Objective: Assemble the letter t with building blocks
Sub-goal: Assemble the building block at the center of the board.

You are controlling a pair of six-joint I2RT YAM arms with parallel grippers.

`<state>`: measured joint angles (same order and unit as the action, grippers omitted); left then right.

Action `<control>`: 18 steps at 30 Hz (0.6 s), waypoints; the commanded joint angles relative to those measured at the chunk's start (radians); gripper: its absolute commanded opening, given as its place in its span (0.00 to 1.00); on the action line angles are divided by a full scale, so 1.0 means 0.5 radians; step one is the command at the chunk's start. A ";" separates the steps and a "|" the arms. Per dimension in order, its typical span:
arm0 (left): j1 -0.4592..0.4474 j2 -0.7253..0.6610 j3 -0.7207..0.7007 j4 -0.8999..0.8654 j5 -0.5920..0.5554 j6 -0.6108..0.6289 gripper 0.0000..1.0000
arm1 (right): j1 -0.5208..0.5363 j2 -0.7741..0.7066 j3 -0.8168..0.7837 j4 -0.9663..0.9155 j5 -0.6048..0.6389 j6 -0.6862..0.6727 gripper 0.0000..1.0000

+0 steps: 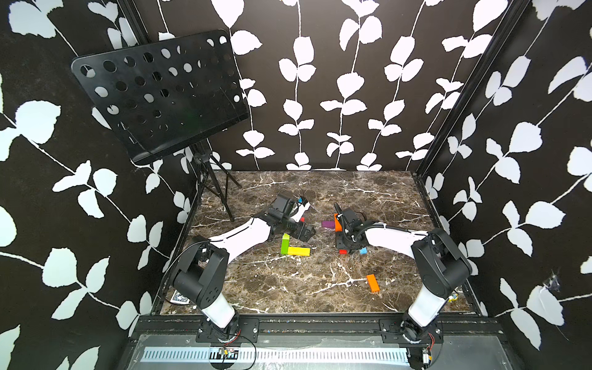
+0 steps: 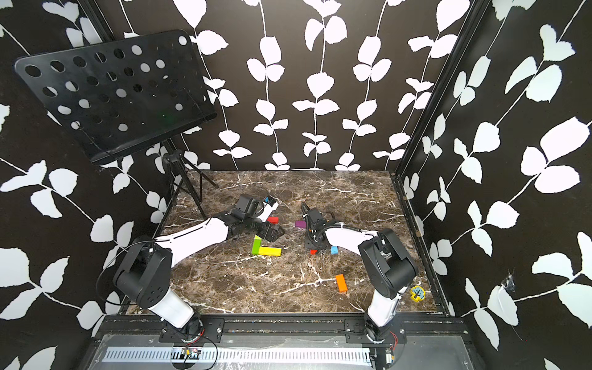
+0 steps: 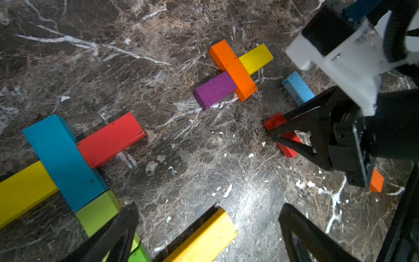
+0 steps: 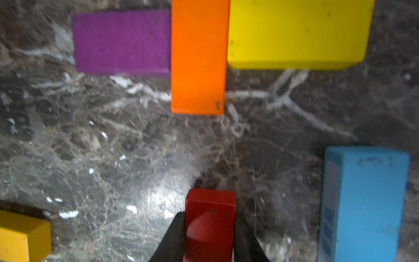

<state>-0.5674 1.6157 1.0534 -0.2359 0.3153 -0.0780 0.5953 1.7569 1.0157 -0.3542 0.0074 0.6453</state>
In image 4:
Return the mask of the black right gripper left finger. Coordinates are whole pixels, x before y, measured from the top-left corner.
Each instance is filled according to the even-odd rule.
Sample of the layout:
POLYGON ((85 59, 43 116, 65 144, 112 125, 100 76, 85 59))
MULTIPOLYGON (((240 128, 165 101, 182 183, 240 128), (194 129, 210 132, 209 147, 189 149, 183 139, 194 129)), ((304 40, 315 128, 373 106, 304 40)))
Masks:
POLYGON ((173 218, 149 262, 183 262, 184 257, 185 212, 173 218))

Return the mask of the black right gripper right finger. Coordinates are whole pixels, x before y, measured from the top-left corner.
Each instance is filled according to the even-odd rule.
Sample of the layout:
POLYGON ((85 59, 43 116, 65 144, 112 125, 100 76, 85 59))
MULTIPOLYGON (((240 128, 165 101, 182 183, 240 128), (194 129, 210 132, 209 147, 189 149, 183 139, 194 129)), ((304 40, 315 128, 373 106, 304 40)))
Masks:
POLYGON ((237 213, 234 231, 235 262, 269 262, 244 214, 237 213))

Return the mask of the red block group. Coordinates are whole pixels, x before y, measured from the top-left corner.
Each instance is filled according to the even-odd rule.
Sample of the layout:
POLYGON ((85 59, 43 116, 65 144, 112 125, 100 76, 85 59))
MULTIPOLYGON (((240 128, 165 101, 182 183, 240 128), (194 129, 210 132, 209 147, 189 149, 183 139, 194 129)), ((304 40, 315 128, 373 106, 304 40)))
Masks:
POLYGON ((191 189, 185 199, 185 262, 230 262, 236 197, 229 191, 191 189))

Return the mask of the yellow long block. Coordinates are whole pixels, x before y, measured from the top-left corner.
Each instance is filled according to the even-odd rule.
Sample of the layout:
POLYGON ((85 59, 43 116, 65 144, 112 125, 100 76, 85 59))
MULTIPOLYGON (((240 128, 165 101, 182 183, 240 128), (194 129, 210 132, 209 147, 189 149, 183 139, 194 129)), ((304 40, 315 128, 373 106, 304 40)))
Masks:
POLYGON ((49 221, 1 211, 2 262, 41 262, 51 252, 49 221))

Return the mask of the purple block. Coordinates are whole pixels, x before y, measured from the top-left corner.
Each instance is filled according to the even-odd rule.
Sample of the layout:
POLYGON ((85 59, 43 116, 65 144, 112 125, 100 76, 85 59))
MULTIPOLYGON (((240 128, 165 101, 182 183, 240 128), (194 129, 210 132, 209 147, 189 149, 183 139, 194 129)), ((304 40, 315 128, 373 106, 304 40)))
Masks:
POLYGON ((75 68, 86 74, 169 77, 171 13, 126 10, 72 17, 75 68))

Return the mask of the yellow block group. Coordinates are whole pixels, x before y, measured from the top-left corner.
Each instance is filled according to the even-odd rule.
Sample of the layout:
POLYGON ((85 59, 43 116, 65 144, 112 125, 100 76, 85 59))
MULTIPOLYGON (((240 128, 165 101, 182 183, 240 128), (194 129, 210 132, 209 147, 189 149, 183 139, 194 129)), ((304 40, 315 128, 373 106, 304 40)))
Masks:
POLYGON ((340 70, 366 55, 374 1, 232 1, 234 69, 340 70))

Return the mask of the orange long block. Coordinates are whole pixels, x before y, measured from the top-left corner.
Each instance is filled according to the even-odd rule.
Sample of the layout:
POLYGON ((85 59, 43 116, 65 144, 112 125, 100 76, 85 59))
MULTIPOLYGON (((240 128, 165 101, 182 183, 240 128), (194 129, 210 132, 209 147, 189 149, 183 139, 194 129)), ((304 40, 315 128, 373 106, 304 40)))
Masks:
POLYGON ((172 1, 173 113, 223 114, 229 15, 230 1, 172 1))

